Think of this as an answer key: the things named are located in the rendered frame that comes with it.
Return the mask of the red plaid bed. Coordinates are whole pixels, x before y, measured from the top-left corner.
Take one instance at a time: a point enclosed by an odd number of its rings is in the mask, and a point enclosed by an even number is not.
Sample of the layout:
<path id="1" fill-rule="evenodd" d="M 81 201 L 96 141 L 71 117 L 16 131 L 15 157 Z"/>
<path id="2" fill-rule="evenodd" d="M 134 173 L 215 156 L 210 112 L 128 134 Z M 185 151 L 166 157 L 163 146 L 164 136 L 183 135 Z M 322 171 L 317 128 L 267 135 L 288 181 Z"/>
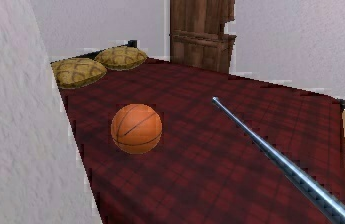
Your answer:
<path id="1" fill-rule="evenodd" d="M 341 99 L 157 59 L 61 97 L 102 224 L 330 224 L 253 135 L 345 201 Z M 110 134 L 132 103 L 163 122 L 143 155 Z"/>

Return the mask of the brown wooden cupboard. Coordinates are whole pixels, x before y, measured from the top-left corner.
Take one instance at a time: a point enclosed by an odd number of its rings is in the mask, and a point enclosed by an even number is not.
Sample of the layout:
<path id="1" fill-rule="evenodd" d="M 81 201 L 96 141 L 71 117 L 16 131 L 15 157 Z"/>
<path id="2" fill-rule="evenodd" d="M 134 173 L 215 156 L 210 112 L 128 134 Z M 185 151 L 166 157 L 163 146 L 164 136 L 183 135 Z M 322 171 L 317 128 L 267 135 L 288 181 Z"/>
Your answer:
<path id="1" fill-rule="evenodd" d="M 170 61 L 228 73 L 236 35 L 235 0 L 170 0 Z"/>

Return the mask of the orange basketball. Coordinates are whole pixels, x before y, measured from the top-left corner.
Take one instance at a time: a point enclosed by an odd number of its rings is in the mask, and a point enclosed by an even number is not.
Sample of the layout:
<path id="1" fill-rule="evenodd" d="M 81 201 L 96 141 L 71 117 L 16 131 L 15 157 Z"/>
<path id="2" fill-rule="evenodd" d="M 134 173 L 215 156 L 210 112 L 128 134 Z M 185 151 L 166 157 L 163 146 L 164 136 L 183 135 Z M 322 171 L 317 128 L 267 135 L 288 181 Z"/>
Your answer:
<path id="1" fill-rule="evenodd" d="M 162 136 L 162 121 L 158 113 L 145 104 L 122 107 L 111 122 L 113 142 L 128 154 L 151 151 Z"/>

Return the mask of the yellow patterned pillow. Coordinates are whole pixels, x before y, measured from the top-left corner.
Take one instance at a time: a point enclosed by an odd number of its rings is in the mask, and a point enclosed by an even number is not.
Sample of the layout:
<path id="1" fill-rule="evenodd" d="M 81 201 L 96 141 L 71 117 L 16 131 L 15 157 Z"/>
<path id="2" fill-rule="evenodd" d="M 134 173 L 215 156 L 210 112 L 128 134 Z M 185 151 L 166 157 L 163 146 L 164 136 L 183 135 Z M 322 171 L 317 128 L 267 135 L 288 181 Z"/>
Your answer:
<path id="1" fill-rule="evenodd" d="M 100 52 L 94 60 L 110 70 L 130 70 L 146 61 L 147 54 L 135 47 L 113 47 Z"/>
<path id="2" fill-rule="evenodd" d="M 71 58 L 51 64 L 56 83 L 62 89 L 75 89 L 98 81 L 107 69 L 89 58 Z"/>

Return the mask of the silver baseball bat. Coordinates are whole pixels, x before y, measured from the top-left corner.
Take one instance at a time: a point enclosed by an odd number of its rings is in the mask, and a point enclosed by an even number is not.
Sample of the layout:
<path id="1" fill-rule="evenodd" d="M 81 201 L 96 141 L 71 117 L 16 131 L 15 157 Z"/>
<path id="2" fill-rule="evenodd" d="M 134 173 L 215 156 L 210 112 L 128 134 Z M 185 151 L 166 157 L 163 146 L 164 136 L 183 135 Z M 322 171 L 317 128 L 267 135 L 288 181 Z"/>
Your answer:
<path id="1" fill-rule="evenodd" d="M 271 160 L 286 178 L 332 223 L 345 224 L 345 205 L 322 187 L 314 178 L 280 153 L 261 136 L 252 131 L 236 117 L 218 97 L 212 103 L 223 111 L 257 145 L 261 152 Z"/>

